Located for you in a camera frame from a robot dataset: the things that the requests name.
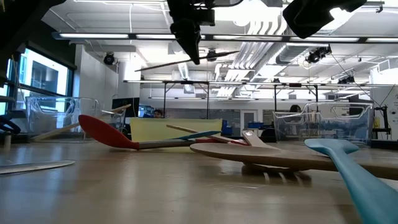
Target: computer monitor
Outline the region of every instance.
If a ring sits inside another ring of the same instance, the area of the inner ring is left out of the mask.
[[[359,95],[351,96],[348,98],[348,102],[350,103],[374,103],[372,100],[362,100],[359,99]],[[358,106],[354,106],[349,108],[349,115],[358,115],[361,114],[364,109],[358,108]]]
[[[112,100],[112,109],[119,108],[124,105],[131,104],[129,108],[126,109],[127,118],[138,117],[139,112],[139,97],[135,98],[120,98]]]

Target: yellow board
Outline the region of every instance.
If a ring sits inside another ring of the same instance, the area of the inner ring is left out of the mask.
[[[189,135],[185,131],[166,127],[167,124],[194,129],[196,131],[221,131],[221,119],[156,119],[131,118],[131,138],[135,142],[172,139]]]

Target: desk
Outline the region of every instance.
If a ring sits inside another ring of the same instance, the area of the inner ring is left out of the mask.
[[[2,162],[75,160],[0,176],[0,222],[361,223],[337,172],[269,175],[195,153],[127,152],[99,143],[12,145]],[[397,161],[392,151],[355,152]],[[398,188],[398,182],[386,180]]]

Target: red paddle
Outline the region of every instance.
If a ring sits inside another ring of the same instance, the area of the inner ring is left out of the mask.
[[[157,147],[190,146],[195,143],[217,142],[212,139],[195,139],[194,141],[170,139],[161,141],[133,142],[120,133],[116,128],[92,116],[79,115],[79,123],[81,128],[83,128],[83,130],[92,138],[111,147],[140,150]]]

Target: wooden stick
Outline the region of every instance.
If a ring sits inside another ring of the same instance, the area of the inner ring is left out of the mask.
[[[176,129],[176,130],[180,130],[180,131],[185,131],[185,132],[188,132],[188,133],[197,133],[198,132],[196,130],[192,130],[192,129],[189,129],[189,128],[184,128],[184,127],[175,126],[175,125],[169,125],[169,124],[166,124],[166,127],[172,128],[172,129]],[[239,142],[239,141],[237,141],[235,139],[230,139],[230,138],[226,138],[226,137],[223,137],[223,136],[207,136],[207,137],[211,138],[211,139],[214,139],[214,140],[217,140],[219,142],[223,142],[223,143],[232,142],[232,143],[236,143],[236,144],[240,144],[240,145],[246,145],[243,142]]]
[[[116,112],[119,112],[119,111],[121,111],[121,110],[125,110],[126,108],[129,108],[130,106],[131,106],[131,104],[124,105],[124,106],[121,106],[121,107],[119,107],[119,108],[113,109],[113,110],[111,110],[110,112],[116,113]],[[109,113],[102,114],[101,116],[98,116],[97,118],[103,118],[103,117],[105,117],[105,116],[107,116],[107,115],[109,115]],[[49,132],[47,132],[47,133],[44,133],[44,134],[40,134],[40,135],[38,135],[38,136],[35,136],[35,137],[31,138],[30,141],[37,142],[37,141],[46,139],[46,138],[48,138],[48,137],[54,136],[54,135],[56,135],[56,134],[60,134],[60,133],[62,133],[62,132],[64,132],[64,131],[68,131],[69,129],[78,127],[79,125],[80,125],[79,122],[77,122],[77,123],[75,123],[75,124],[70,124],[70,125],[65,126],[65,127],[63,127],[63,128],[56,129],[56,130],[49,131]]]

